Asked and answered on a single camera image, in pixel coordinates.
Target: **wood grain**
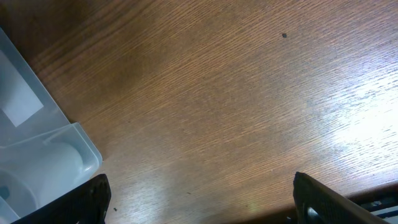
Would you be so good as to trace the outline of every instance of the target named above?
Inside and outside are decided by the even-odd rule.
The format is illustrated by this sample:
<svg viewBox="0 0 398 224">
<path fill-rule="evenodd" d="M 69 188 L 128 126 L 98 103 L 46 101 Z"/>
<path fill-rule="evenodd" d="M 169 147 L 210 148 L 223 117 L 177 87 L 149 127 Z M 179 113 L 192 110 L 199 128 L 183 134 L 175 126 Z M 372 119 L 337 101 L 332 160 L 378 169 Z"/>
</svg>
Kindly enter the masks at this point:
<svg viewBox="0 0 398 224">
<path fill-rule="evenodd" d="M 106 223 L 228 223 L 398 178 L 397 1 L 2 1 L 104 157 Z"/>
</svg>

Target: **wooden table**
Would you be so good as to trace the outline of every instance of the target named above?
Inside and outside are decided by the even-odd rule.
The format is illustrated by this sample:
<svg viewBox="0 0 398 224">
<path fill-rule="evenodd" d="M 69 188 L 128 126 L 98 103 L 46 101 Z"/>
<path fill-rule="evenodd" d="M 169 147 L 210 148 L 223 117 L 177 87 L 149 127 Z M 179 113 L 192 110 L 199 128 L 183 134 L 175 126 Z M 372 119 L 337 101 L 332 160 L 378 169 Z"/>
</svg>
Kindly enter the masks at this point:
<svg viewBox="0 0 398 224">
<path fill-rule="evenodd" d="M 106 223 L 261 217 L 296 171 L 345 195 L 398 178 L 397 1 L 10 0 L 0 21 L 102 153 Z"/>
</svg>

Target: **gray plastic container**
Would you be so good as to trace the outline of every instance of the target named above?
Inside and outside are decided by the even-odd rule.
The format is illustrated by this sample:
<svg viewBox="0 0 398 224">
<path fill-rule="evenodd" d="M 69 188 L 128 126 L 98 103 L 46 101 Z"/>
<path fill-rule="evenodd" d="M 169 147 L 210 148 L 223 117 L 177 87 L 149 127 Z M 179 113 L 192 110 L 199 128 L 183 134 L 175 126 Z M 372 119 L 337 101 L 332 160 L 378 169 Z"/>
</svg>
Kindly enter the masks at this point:
<svg viewBox="0 0 398 224">
<path fill-rule="evenodd" d="M 0 29 L 0 224 L 73 190 L 101 164 L 80 124 L 70 124 Z"/>
</svg>

